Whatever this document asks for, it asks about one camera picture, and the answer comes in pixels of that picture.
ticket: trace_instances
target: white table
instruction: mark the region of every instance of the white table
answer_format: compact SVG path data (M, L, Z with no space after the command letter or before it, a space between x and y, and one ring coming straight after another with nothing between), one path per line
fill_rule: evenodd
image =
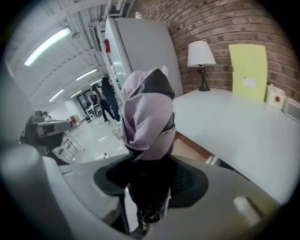
M300 124L266 103L212 89L174 99L179 133L222 159L279 203L300 173Z

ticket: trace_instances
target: paper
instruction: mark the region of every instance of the paper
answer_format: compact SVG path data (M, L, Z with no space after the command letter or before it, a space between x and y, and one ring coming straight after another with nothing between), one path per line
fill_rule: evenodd
M244 77L244 86L245 87L250 87L250 88L255 88L255 78L246 78Z

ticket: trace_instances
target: yellow folder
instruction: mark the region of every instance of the yellow folder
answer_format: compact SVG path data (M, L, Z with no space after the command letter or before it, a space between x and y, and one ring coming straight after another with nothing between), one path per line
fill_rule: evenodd
M233 67L232 91L258 101L264 101L267 88L268 63L262 45L229 45Z

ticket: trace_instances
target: red brick wall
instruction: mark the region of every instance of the red brick wall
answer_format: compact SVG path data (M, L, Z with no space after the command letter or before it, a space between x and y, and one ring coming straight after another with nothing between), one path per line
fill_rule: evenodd
M131 17L164 22L177 54L184 93L199 88L195 68L187 67L188 44L204 40L216 59L206 67L208 85L232 89L228 45L264 45L268 81L300 102L300 68L292 45L273 17L254 0L136 0Z

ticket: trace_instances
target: white lampshade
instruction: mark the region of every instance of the white lampshade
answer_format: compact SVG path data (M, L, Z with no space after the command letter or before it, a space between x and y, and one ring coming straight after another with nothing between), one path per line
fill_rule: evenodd
M188 45L188 67L198 67L199 65L214 64L216 64L216 61L207 42L196 41Z

